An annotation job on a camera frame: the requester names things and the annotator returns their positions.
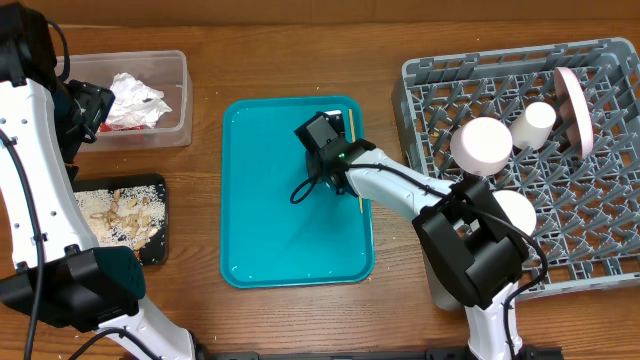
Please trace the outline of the wooden chopstick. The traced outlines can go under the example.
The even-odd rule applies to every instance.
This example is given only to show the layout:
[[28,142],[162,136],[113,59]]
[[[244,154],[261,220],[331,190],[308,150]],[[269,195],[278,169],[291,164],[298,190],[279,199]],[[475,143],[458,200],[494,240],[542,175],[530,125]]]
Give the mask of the wooden chopstick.
[[[348,109],[348,117],[349,117],[351,141],[352,141],[352,143],[355,143],[355,141],[356,141],[356,132],[355,132],[355,123],[354,123],[354,116],[353,116],[353,109],[352,108]],[[361,197],[358,197],[358,202],[359,202],[360,213],[363,214],[364,213],[363,199]]]

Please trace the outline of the red ketchup packet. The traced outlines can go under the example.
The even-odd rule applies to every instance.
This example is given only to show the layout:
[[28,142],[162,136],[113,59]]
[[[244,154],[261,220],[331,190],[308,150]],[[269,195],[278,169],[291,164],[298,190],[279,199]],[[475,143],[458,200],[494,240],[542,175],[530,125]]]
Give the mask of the red ketchup packet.
[[147,126],[145,125],[136,125],[136,126],[121,126],[114,124],[102,123],[99,127],[100,132],[113,132],[113,131],[134,131],[134,130],[145,130]]

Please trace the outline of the white napkin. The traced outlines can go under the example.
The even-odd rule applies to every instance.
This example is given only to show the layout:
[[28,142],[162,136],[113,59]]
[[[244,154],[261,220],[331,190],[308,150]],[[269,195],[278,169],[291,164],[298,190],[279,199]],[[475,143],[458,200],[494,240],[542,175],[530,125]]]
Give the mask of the white napkin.
[[129,73],[114,76],[110,91],[115,95],[105,123],[154,128],[160,117],[172,108],[164,101],[164,92],[153,89]]

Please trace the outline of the white bowl with peanuts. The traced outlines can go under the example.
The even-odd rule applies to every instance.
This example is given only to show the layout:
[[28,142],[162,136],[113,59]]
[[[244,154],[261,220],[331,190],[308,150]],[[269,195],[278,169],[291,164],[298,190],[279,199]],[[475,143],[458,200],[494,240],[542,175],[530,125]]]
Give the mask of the white bowl with peanuts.
[[465,172],[494,175],[506,166],[513,147],[509,129],[491,117],[476,118],[453,133],[450,153]]

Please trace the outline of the white paper cup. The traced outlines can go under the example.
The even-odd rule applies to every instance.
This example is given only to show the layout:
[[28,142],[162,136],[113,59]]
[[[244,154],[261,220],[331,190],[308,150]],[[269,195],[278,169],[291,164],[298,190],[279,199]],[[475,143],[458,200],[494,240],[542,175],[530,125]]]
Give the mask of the white paper cup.
[[540,149],[547,141],[555,121],[556,111],[548,103],[534,102],[528,105],[509,127],[513,145],[519,149]]

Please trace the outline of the white round plate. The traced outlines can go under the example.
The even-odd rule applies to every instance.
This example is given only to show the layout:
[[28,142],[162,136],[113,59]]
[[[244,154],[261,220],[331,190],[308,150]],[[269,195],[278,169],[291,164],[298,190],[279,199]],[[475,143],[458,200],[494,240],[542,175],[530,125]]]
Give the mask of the white round plate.
[[553,73],[555,93],[559,101],[559,114],[571,145],[581,159],[588,157],[594,146],[591,115],[578,77],[567,67],[556,67]]

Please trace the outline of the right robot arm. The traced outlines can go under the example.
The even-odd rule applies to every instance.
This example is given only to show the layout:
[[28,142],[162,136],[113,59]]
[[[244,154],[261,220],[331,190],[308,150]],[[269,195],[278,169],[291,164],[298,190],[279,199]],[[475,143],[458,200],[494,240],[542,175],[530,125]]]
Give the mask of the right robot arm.
[[378,202],[412,223],[432,276],[465,308],[466,356],[520,357],[512,303],[528,257],[525,234],[481,179],[427,177],[367,140],[348,140],[337,114],[318,112],[295,134],[306,150],[304,188],[325,182],[339,195]]

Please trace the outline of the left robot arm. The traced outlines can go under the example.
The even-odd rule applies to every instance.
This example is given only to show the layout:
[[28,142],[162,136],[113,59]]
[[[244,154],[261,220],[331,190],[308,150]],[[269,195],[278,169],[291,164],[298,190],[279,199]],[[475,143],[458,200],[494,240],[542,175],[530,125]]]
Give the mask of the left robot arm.
[[70,78],[57,32],[18,2],[1,8],[1,195],[15,267],[1,282],[2,303],[31,326],[110,338],[139,359],[203,359],[195,336],[147,297],[134,252],[101,246],[77,205],[74,157],[95,141],[115,97]]

